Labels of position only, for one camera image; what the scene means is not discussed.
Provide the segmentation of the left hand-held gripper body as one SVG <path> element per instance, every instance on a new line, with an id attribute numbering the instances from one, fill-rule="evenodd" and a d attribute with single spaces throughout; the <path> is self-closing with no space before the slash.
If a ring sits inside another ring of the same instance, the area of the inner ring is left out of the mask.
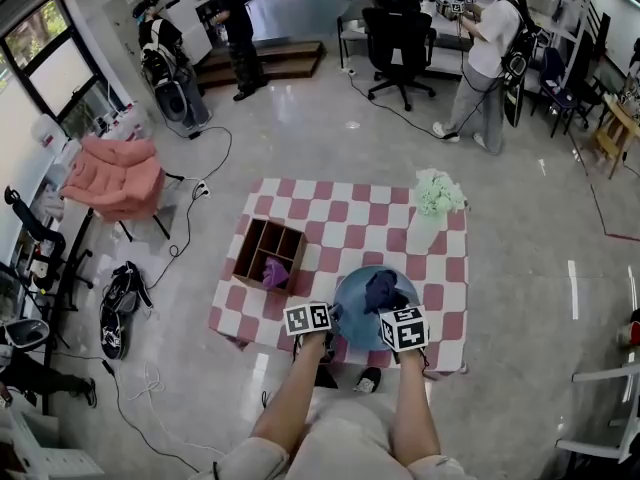
<path id="1" fill-rule="evenodd" d="M 304 337 L 308 334 L 320 332 L 325 333 L 325 355 L 321 363 L 330 363 L 333 360 L 335 350 L 332 342 L 336 321 L 332 314 L 332 308 L 332 305 L 324 302 L 311 302 L 284 309 L 286 334 L 294 339 L 293 359 L 297 358 L 302 348 Z"/>

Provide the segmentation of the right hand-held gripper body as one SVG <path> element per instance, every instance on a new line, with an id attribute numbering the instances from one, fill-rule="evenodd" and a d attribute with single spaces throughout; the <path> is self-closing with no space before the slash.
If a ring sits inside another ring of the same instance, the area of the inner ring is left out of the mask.
<path id="1" fill-rule="evenodd" d="M 412 306 L 379 314 L 380 336 L 392 351 L 396 364 L 403 352 L 417 350 L 426 359 L 430 327 L 423 306 Z"/>

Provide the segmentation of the big light blue plate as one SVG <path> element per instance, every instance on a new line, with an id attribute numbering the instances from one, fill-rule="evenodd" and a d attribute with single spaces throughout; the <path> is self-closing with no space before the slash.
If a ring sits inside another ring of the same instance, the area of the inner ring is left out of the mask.
<path id="1" fill-rule="evenodd" d="M 342 307 L 337 323 L 339 334 L 356 350 L 389 351 L 379 336 L 379 316 L 364 314 L 366 284 L 375 274 L 385 270 L 383 265 L 360 267 L 345 276 L 334 292 L 333 304 Z"/>

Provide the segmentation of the dark blue cloth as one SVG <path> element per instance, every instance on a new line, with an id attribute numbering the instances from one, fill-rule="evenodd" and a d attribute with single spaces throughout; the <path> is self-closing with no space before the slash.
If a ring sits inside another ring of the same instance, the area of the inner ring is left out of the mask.
<path id="1" fill-rule="evenodd" d="M 408 306 L 409 299 L 397 287 L 398 276 L 393 270 L 382 270 L 365 286 L 364 314 L 395 311 Z"/>

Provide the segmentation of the person's left forearm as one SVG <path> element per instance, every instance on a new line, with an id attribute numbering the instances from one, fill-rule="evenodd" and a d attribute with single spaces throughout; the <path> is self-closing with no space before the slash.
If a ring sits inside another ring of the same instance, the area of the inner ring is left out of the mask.
<path id="1" fill-rule="evenodd" d="M 304 336 L 295 361 L 275 396 L 258 418 L 251 436 L 267 440 L 291 453 L 304 430 L 317 369 L 325 356 L 327 333 Z"/>

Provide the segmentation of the person's right forearm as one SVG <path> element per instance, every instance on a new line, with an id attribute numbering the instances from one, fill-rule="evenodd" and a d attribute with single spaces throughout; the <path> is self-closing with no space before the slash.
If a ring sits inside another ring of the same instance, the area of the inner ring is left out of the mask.
<path id="1" fill-rule="evenodd" d="M 441 446 L 426 394 L 422 355 L 414 349 L 400 353 L 399 360 L 400 382 L 391 444 L 395 458 L 407 467 L 439 455 Z"/>

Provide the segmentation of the purple cloth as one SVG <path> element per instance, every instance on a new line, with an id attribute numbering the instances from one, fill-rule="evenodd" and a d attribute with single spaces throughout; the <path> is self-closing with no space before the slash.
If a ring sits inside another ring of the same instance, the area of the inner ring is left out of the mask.
<path id="1" fill-rule="evenodd" d="M 267 257 L 263 270 L 262 285 L 267 290 L 284 290 L 290 279 L 290 273 L 285 264 L 275 257 Z"/>

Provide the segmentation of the brown wooden compartment box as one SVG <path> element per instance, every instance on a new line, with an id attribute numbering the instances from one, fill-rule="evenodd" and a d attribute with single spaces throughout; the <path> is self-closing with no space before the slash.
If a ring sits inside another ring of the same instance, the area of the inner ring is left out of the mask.
<path id="1" fill-rule="evenodd" d="M 290 294 L 296 283 L 305 248 L 306 237 L 302 231 L 271 220 L 252 218 L 232 275 L 255 288 L 282 295 Z M 269 256 L 280 259 L 290 273 L 284 290 L 267 290 L 262 285 L 265 260 Z"/>

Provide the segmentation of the person's right black shoe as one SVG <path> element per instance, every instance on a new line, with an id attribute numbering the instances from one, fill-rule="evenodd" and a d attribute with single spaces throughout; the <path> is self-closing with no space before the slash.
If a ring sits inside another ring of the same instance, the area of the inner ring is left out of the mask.
<path id="1" fill-rule="evenodd" d="M 362 371 L 353 390 L 358 393 L 371 394 L 377 391 L 382 378 L 382 372 L 377 367 L 367 367 Z"/>

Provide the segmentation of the pink checkered tablecloth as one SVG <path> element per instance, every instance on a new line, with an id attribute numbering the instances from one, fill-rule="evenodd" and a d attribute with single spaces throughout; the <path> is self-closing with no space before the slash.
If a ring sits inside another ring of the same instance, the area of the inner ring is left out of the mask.
<path id="1" fill-rule="evenodd" d="M 332 300 L 337 284 L 370 265 L 406 277 L 430 325 L 428 372 L 463 368 L 468 302 L 466 216 L 448 215 L 426 255 L 406 252 L 415 212 L 410 189 L 329 181 L 265 178 L 251 189 L 238 221 L 209 317 L 212 330 L 240 342 L 291 351 L 282 311 L 311 300 Z M 306 248 L 290 294 L 249 286 L 232 275 L 252 218 L 300 230 Z"/>

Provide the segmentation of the person's beige shorts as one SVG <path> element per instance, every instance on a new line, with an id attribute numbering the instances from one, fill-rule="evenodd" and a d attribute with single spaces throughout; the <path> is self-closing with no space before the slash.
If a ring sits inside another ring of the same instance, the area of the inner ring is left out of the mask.
<path id="1" fill-rule="evenodd" d="M 295 454 L 250 437 L 188 480 L 476 480 L 444 455 L 402 465 L 391 450 L 393 416 L 373 397 L 324 401 Z"/>

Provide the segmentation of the pale green flower bouquet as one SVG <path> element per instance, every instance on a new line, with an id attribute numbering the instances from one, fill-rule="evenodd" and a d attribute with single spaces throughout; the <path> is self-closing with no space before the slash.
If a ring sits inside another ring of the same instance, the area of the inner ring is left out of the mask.
<path id="1" fill-rule="evenodd" d="M 448 173 L 435 168 L 416 172 L 414 204 L 423 216 L 439 216 L 464 210 L 467 198 Z"/>

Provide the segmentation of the black backpack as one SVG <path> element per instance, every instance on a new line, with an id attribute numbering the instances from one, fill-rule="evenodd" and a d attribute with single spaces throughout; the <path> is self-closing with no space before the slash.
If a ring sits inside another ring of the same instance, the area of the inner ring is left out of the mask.
<path id="1" fill-rule="evenodd" d="M 141 49 L 142 74 L 149 85 L 163 116 L 172 122 L 183 123 L 188 115 L 188 101 L 182 79 L 190 77 L 181 40 L 170 47 L 160 42 L 160 31 L 166 19 L 151 21 L 151 41 Z"/>
<path id="2" fill-rule="evenodd" d="M 141 271 L 126 261 L 112 272 L 99 307 L 100 344 L 108 359 L 120 360 L 126 355 L 130 324 L 141 303 L 153 309 Z"/>
<path id="3" fill-rule="evenodd" d="M 517 0 L 504 1 L 509 2 L 516 9 L 520 20 L 518 31 L 502 58 L 504 115 L 508 123 L 516 128 L 523 105 L 525 76 L 537 48 L 540 28 L 530 17 L 528 9 L 523 9 Z"/>

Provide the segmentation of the white desk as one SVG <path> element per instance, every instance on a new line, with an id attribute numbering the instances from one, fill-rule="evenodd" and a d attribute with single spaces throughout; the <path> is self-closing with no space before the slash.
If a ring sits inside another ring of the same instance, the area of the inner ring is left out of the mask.
<path id="1" fill-rule="evenodd" d="M 631 445 L 640 436 L 640 361 L 626 363 L 613 369 L 574 373 L 571 376 L 571 382 L 604 381 L 617 378 L 625 378 L 628 381 L 630 386 L 629 401 L 631 402 L 629 415 L 620 420 L 620 425 L 624 428 L 620 443 L 616 446 L 604 446 L 559 439 L 555 443 L 557 449 L 596 458 L 616 460 L 619 464 L 631 456 Z"/>

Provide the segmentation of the red and white bucket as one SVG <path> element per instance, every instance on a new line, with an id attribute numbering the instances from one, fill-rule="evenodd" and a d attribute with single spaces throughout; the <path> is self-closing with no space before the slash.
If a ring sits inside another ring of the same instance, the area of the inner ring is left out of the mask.
<path id="1" fill-rule="evenodd" d="M 618 329 L 617 344 L 622 349 L 640 347 L 640 321 L 631 321 Z"/>

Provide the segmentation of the pink cushioned folding chair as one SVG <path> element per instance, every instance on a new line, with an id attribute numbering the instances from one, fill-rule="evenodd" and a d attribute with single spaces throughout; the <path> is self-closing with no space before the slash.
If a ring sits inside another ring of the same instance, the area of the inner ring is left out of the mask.
<path id="1" fill-rule="evenodd" d="M 157 216 L 167 178 L 185 179 L 162 167 L 151 140 L 87 136 L 80 141 L 80 150 L 72 160 L 60 194 L 86 205 L 109 223 L 122 225 L 130 220 L 152 219 L 169 237 Z"/>

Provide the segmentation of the dark wooden platform step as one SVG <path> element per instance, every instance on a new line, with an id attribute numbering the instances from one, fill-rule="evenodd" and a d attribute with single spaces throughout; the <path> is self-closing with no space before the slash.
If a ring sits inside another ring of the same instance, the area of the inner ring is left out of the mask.
<path id="1" fill-rule="evenodd" d="M 311 78 L 326 53 L 322 41 L 262 41 L 256 44 L 258 59 L 270 80 Z M 214 49 L 195 67 L 200 89 L 235 85 L 227 48 Z"/>

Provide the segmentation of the black office chair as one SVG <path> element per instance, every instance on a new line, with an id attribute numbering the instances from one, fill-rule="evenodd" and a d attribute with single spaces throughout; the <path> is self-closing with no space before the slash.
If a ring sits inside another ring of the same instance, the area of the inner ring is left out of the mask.
<path id="1" fill-rule="evenodd" d="M 362 11 L 367 33 L 368 57 L 375 68 L 378 84 L 367 92 L 369 100 L 375 93 L 395 86 L 409 112 L 406 89 L 413 87 L 435 96 L 432 87 L 416 80 L 431 65 L 437 32 L 432 17 L 421 11 L 421 0 L 374 0 L 375 5 Z"/>

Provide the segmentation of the light wooden table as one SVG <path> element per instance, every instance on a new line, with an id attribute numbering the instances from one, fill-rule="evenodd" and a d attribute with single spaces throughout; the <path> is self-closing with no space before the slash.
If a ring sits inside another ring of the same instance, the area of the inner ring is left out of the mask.
<path id="1" fill-rule="evenodd" d="M 602 157 L 611 161 L 608 176 L 611 179 L 631 143 L 640 139 L 640 125 L 627 113 L 615 95 L 605 93 L 603 100 L 608 114 L 593 134 L 593 139 Z"/>

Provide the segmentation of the grey glass table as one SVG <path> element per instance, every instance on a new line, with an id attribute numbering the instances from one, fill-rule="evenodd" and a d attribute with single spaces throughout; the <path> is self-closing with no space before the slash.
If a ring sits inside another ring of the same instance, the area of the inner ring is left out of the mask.
<path id="1" fill-rule="evenodd" d="M 468 56 L 471 38 L 467 32 L 458 31 L 454 21 L 447 20 L 437 12 L 439 2 L 450 3 L 453 1 L 420 0 L 420 6 L 422 13 L 432 17 L 431 27 L 436 32 L 431 64 L 426 68 L 426 71 L 445 77 L 460 78 L 462 76 L 461 65 Z M 351 43 L 366 44 L 367 35 L 362 11 L 373 5 L 374 0 L 351 0 L 336 20 L 340 68 L 344 72 L 350 68 L 350 54 L 355 52 Z"/>

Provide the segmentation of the blue chair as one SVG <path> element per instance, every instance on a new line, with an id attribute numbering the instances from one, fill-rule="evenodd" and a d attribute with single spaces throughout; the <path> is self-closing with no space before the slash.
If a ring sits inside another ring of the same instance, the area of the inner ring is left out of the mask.
<path id="1" fill-rule="evenodd" d="M 548 108 L 556 107 L 558 114 L 550 136 L 556 133 L 558 125 L 564 115 L 568 116 L 564 134 L 567 133 L 575 112 L 587 100 L 588 84 L 586 77 L 589 61 L 585 54 L 578 54 L 572 69 L 563 62 L 556 48 L 547 47 L 543 54 L 542 70 L 539 74 L 539 90 L 533 103 L 531 114 L 534 114 L 542 101 L 548 103 Z"/>

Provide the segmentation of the large black framed window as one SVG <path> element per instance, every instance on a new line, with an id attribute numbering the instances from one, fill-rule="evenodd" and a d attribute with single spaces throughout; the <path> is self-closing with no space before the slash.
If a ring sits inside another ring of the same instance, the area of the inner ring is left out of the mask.
<path id="1" fill-rule="evenodd" d="M 0 33 L 0 53 L 35 106 L 62 124 L 106 78 L 64 0 L 40 0 Z"/>

